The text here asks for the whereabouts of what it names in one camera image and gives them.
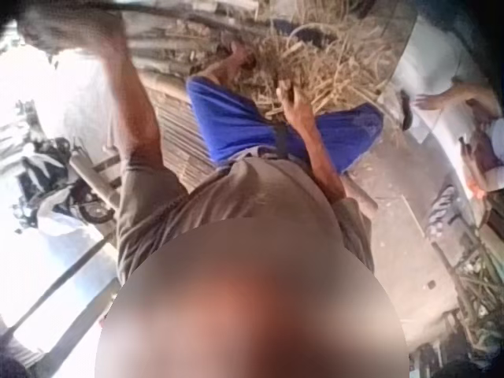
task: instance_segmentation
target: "leg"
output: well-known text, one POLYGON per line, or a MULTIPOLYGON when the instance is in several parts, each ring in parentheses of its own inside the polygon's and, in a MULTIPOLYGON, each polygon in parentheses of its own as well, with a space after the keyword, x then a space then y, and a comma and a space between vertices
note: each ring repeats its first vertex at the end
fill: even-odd
POLYGON ((233 54, 187 81, 187 93, 210 159, 225 163, 231 156, 255 146, 275 146, 271 125, 248 98, 228 85, 249 59, 246 49, 232 44, 233 54))
POLYGON ((479 84, 454 82, 454 85, 441 94, 421 95, 414 102, 423 110, 444 109, 448 106, 467 102, 476 109, 475 117, 484 117, 480 121, 487 122, 502 116, 502 109, 492 89, 479 84))
POLYGON ((487 172, 502 164, 494 154, 490 138, 484 132, 476 130, 472 134, 469 144, 481 172, 487 172))
MULTIPOLYGON (((383 115, 370 104, 317 117, 317 127, 338 172, 345 172, 374 143, 383 129, 383 115)), ((301 138, 289 135, 291 154, 308 160, 301 138)))
POLYGON ((250 52, 244 45, 233 41, 231 43, 232 54, 222 61, 213 63, 196 76, 202 76, 216 85, 229 87, 236 78, 239 70, 250 60, 250 52))

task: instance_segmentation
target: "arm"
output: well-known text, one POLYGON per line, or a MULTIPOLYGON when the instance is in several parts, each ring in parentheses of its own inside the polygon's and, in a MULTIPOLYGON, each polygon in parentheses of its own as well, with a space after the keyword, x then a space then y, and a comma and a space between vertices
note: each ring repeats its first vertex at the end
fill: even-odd
POLYGON ((126 50, 101 56, 120 121, 115 139, 121 160, 162 167, 161 137, 154 108, 126 50))
POLYGON ((162 166, 154 109, 130 59, 119 17, 93 9, 32 6, 20 29, 28 41, 41 48, 79 47, 100 59, 119 110, 115 136, 121 158, 162 166))
POLYGON ((294 98, 291 101, 289 90, 287 83, 280 82, 276 93, 282 102, 285 117, 306 145, 315 180, 330 202, 345 198, 347 194, 343 182, 322 142, 311 104, 297 87, 293 89, 294 98))
POLYGON ((478 84, 456 83, 443 93, 419 96, 415 105, 422 110, 436 110, 469 100, 480 103, 493 119, 502 116, 502 109, 493 90, 478 84))
POLYGON ((471 151, 471 147, 465 144, 461 145, 461 156, 465 166, 482 191, 488 193, 504 188, 504 165, 482 172, 471 151))

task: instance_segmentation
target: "black strap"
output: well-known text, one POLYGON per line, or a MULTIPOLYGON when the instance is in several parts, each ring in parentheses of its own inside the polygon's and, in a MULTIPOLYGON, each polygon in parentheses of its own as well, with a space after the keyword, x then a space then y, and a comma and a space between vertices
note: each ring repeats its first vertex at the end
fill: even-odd
POLYGON ((275 124, 273 125, 273 130, 275 131, 275 144, 276 153, 279 159, 287 160, 287 125, 285 124, 275 124))

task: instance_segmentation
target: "fist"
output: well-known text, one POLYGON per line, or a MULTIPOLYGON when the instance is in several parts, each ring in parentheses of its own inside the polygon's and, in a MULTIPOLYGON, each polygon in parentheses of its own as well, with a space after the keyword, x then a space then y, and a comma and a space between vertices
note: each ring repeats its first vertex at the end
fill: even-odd
POLYGON ((126 47, 122 20, 96 9, 32 6, 18 28, 27 43, 51 53, 81 48, 102 56, 126 47))
POLYGON ((312 105, 300 88, 291 85, 289 81, 281 80, 276 95, 282 103, 287 122, 301 136, 316 128, 312 105))

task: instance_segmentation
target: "hand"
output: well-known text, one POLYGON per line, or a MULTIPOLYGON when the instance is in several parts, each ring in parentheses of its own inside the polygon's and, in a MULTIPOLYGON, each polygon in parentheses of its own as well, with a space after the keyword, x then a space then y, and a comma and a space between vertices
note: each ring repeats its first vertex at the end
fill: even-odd
POLYGON ((18 28, 28 43, 45 51, 82 48, 99 57, 127 51, 122 20, 101 10, 32 6, 18 28))
POLYGON ((286 80, 281 80, 276 89, 276 95, 282 103, 287 122, 301 136, 317 129, 312 105, 301 89, 291 86, 290 82, 286 80))
POLYGON ((476 159, 474 158, 473 148, 469 144, 461 143, 460 155, 462 160, 467 165, 474 164, 476 159))
POLYGON ((442 94, 421 94, 418 96, 413 104, 422 110, 441 110, 446 105, 446 99, 442 94))

